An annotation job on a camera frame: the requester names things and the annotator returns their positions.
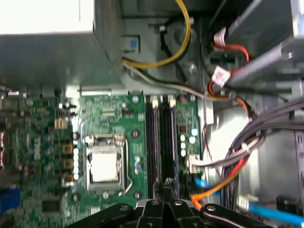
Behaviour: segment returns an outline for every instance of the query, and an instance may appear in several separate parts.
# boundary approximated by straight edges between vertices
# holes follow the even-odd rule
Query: motherboard
[[[155,181],[170,181],[182,198],[185,158],[200,154],[194,96],[9,96],[1,113],[1,186],[19,190],[6,212],[16,228],[61,228],[116,203],[135,207]]]

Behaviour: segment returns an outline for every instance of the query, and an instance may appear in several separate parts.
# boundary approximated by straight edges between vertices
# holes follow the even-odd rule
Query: ram slot
[[[160,181],[160,158],[159,158],[159,110],[157,100],[146,96],[146,148],[147,148],[147,179],[148,198],[153,197],[153,184]]]
[[[175,103],[173,96],[162,98],[160,111],[160,142],[161,142],[161,162],[162,180],[173,178],[176,197],[179,196],[178,190],[178,163],[177,163],[177,142],[176,142],[176,123],[175,123]]]

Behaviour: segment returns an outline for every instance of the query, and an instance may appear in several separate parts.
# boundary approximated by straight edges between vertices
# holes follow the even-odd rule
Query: cpu socket
[[[94,135],[86,137],[86,188],[97,194],[125,190],[124,137]]]

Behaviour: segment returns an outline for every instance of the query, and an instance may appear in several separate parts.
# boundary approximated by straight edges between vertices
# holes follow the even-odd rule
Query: yellow wire
[[[201,200],[202,198],[207,197],[208,195],[213,194],[214,192],[220,190],[221,188],[223,188],[225,185],[227,185],[229,182],[231,182],[236,176],[238,176],[239,172],[241,171],[241,169],[244,167],[244,165],[241,166],[241,168],[235,172],[233,175],[231,175],[230,177],[228,177],[224,182],[220,183],[218,186],[200,193],[200,194],[195,194],[195,195],[191,195],[191,201],[198,201]]]
[[[175,1],[181,9],[182,14],[185,18],[185,23],[186,23],[186,35],[185,35],[184,41],[183,41],[179,51],[176,52],[173,56],[171,56],[167,59],[161,60],[159,62],[155,62],[155,63],[137,63],[137,62],[133,62],[133,61],[130,61],[127,59],[123,59],[124,63],[126,63],[127,65],[132,66],[134,68],[140,68],[140,69],[160,67],[160,66],[163,66],[163,65],[166,65],[166,64],[169,64],[169,63],[175,61],[184,53],[184,51],[186,50],[187,45],[189,43],[189,40],[190,40],[191,23],[190,23],[189,15],[187,12],[187,8],[186,8],[185,4],[183,3],[183,1],[182,0],[175,0]]]

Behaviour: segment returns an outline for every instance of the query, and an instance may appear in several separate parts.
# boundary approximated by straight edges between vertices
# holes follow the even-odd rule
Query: blue connector
[[[268,208],[261,207],[259,205],[249,203],[248,211],[250,211],[251,213],[254,213],[256,215],[260,215],[264,218],[268,218],[268,219],[270,218],[273,220],[285,222],[285,223],[288,223],[288,224],[291,224],[291,225],[294,225],[297,227],[304,226],[303,217],[289,214],[286,212],[282,212],[279,210],[268,209]]]
[[[0,214],[20,205],[20,189],[0,189]]]

